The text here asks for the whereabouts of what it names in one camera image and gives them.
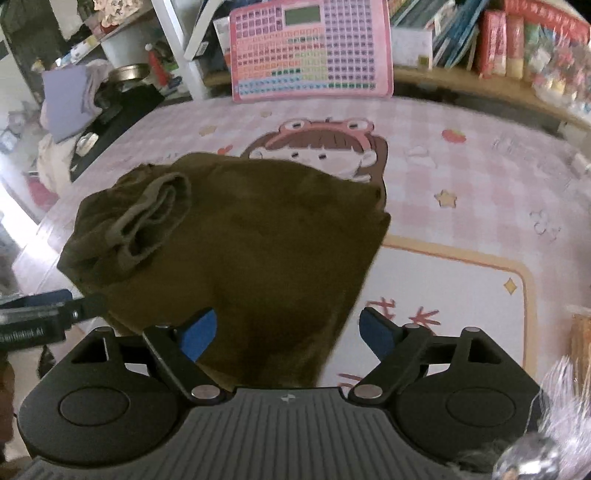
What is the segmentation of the red boxed book set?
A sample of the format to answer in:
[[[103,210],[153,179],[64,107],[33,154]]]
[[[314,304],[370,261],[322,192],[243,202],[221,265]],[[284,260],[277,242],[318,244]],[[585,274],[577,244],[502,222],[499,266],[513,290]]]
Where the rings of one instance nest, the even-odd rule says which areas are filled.
[[[548,1],[489,1],[481,14],[476,71],[530,81],[558,53],[590,42],[588,22]]]

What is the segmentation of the red bottle figurine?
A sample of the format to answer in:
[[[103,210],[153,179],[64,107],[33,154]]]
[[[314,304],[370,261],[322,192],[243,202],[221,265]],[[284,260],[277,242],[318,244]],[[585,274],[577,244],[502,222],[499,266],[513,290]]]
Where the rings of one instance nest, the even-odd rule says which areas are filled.
[[[164,69],[159,56],[151,43],[145,45],[145,50],[148,54],[148,64],[150,65],[158,84],[161,87],[166,87],[169,82],[169,73]]]

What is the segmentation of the pink keyboard learning tablet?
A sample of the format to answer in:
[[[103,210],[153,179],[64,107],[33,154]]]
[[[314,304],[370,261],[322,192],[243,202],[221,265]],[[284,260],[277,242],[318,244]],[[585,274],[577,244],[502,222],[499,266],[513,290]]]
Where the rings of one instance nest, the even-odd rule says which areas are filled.
[[[232,99],[394,93],[388,3],[269,1],[229,15]]]

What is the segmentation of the lavender folded cloth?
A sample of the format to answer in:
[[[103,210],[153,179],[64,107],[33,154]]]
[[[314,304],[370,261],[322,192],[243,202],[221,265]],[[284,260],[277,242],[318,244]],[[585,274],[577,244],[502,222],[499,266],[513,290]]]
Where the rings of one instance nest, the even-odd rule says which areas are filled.
[[[47,130],[55,143],[82,132],[101,113],[95,95],[102,80],[87,66],[75,65],[42,74]]]

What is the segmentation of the white shelf post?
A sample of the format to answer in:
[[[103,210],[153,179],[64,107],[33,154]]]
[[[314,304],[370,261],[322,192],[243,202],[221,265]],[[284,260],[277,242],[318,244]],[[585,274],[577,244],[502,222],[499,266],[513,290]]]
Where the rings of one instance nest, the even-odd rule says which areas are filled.
[[[153,0],[152,6],[191,98],[196,101],[208,98],[211,92],[202,81],[197,61],[184,58],[200,1]]]

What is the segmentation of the metal bowl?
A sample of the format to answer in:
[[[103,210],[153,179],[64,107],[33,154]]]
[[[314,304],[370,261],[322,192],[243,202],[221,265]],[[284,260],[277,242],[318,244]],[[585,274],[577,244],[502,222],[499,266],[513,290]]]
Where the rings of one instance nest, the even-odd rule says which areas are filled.
[[[150,74],[149,65],[136,63],[118,67],[108,75],[108,82],[113,85],[123,86],[142,82]]]

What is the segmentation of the dark olive green skirt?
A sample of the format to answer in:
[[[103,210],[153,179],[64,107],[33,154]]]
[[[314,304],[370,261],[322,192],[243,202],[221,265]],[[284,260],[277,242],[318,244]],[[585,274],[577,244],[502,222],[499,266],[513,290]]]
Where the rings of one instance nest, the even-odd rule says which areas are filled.
[[[380,185],[191,153],[86,197],[58,269],[124,333],[213,309],[198,362],[226,387],[310,388],[390,221]]]

